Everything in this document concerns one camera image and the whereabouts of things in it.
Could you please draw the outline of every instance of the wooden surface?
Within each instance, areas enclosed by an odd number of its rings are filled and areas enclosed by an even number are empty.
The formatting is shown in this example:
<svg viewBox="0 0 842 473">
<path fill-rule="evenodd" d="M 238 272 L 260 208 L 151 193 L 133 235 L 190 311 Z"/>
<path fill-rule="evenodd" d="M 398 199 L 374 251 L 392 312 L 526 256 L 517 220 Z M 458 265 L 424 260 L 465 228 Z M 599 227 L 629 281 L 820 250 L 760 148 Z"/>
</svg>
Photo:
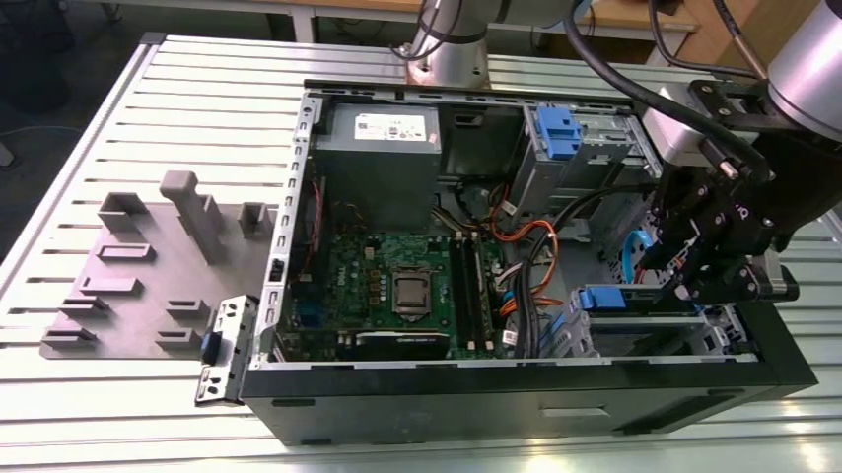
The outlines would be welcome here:
<svg viewBox="0 0 842 473">
<path fill-rule="evenodd" d="M 390 10 L 416 12 L 421 0 L 258 0 L 262 2 L 293 3 L 324 7 L 361 8 L 370 10 Z M 636 0 L 601 0 L 593 6 L 596 12 L 596 25 L 599 27 L 631 28 L 648 30 L 648 11 L 645 2 Z M 589 21 L 589 12 L 578 20 L 585 25 Z M 664 31 L 691 32 L 699 22 L 684 6 L 680 6 L 673 16 L 659 15 L 660 25 Z"/>
<path fill-rule="evenodd" d="M 768 64 L 777 55 L 816 4 L 817 0 L 739 0 L 727 3 L 733 20 L 764 63 Z M 679 57 L 700 63 L 744 66 L 709 0 L 685 0 L 685 6 L 700 27 L 684 41 Z"/>
</svg>

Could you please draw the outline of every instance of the wire bundle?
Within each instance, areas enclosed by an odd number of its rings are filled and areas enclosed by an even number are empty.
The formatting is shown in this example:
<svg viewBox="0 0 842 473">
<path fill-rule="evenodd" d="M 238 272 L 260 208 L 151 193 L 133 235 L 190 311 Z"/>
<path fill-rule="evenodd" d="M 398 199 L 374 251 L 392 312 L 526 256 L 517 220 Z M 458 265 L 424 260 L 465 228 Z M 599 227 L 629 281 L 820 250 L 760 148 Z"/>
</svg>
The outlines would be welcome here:
<svg viewBox="0 0 842 473">
<path fill-rule="evenodd" d="M 425 40 L 429 38 L 429 32 L 432 31 L 432 26 L 434 25 L 437 14 L 440 13 L 440 3 L 441 3 L 441 0 L 434 0 L 434 5 L 432 6 L 434 11 L 432 12 L 432 18 L 429 19 L 429 24 L 425 25 L 425 28 L 422 30 L 422 37 L 420 38 L 420 41 L 418 41 L 418 48 L 414 51 L 412 51 L 409 54 L 404 54 L 398 48 L 396 48 L 394 46 L 389 46 L 392 54 L 394 54 L 398 58 L 401 58 L 406 62 L 417 61 L 429 57 L 429 55 L 433 54 L 441 48 L 441 46 L 444 45 L 444 39 L 449 37 L 449 35 L 456 29 L 456 25 L 458 24 L 458 17 L 461 16 L 461 7 L 464 6 L 462 5 L 464 0 L 458 0 L 458 5 L 456 7 L 456 15 L 452 18 L 452 24 L 449 25 L 446 32 L 444 33 L 444 36 L 426 51 L 421 52 L 421 48 L 425 43 Z M 421 6 L 418 10 L 418 18 L 416 20 L 416 26 L 418 30 L 422 28 L 422 12 L 424 11 L 425 11 L 425 7 Z"/>
</svg>

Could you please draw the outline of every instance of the green motherboard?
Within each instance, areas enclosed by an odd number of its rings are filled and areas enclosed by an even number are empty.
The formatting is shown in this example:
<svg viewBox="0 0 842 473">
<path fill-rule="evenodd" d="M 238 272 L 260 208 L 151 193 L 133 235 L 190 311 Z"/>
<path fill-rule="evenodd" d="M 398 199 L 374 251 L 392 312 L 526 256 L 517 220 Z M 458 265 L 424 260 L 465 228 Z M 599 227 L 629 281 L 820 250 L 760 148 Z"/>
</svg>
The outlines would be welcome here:
<svg viewBox="0 0 842 473">
<path fill-rule="evenodd" d="M 446 359 L 498 358 L 489 280 L 490 267 L 500 265 L 500 248 L 492 241 L 468 238 L 334 235 L 324 246 L 325 296 L 318 303 L 296 304 L 297 328 L 285 333 L 301 358 L 340 359 L 342 340 L 349 343 L 353 334 L 388 332 L 445 335 Z M 470 258 L 453 261 L 465 244 Z"/>
</svg>

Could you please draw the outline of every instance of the ram slot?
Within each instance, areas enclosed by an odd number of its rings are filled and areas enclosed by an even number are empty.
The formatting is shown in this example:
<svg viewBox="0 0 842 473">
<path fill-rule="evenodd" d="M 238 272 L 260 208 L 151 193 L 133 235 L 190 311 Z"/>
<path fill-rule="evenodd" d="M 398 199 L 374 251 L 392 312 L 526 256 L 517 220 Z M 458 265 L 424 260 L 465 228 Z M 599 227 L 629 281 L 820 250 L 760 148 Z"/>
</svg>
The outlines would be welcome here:
<svg viewBox="0 0 842 473">
<path fill-rule="evenodd" d="M 482 318 L 482 277 L 480 255 L 476 251 L 476 243 L 465 239 L 462 248 L 462 260 L 465 266 L 465 286 L 468 288 L 468 314 L 470 317 L 470 334 L 476 348 L 485 349 L 485 323 Z"/>
<path fill-rule="evenodd" d="M 453 238 L 449 241 L 449 283 L 452 287 L 452 300 L 456 309 L 456 336 L 458 346 L 470 348 L 476 345 L 473 341 L 473 329 L 470 314 L 468 309 L 468 285 L 465 278 L 465 263 L 462 258 L 464 240 Z"/>
</svg>

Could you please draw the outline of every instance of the metal bracket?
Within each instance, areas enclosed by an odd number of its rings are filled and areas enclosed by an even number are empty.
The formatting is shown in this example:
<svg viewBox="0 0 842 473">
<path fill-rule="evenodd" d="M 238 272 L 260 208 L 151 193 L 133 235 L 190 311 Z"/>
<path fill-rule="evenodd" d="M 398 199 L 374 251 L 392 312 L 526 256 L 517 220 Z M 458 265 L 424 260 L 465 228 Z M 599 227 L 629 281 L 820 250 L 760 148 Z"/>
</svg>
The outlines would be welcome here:
<svg viewBox="0 0 842 473">
<path fill-rule="evenodd" d="M 248 365 L 248 346 L 257 301 L 238 296 L 220 302 L 213 325 L 201 339 L 201 377 L 196 389 L 196 407 L 240 406 L 238 387 Z"/>
<path fill-rule="evenodd" d="M 773 249 L 767 249 L 765 253 L 761 256 L 755 256 L 752 260 L 765 272 L 765 277 L 772 287 L 772 294 L 784 294 L 787 292 L 787 281 L 780 269 L 779 253 Z"/>
</svg>

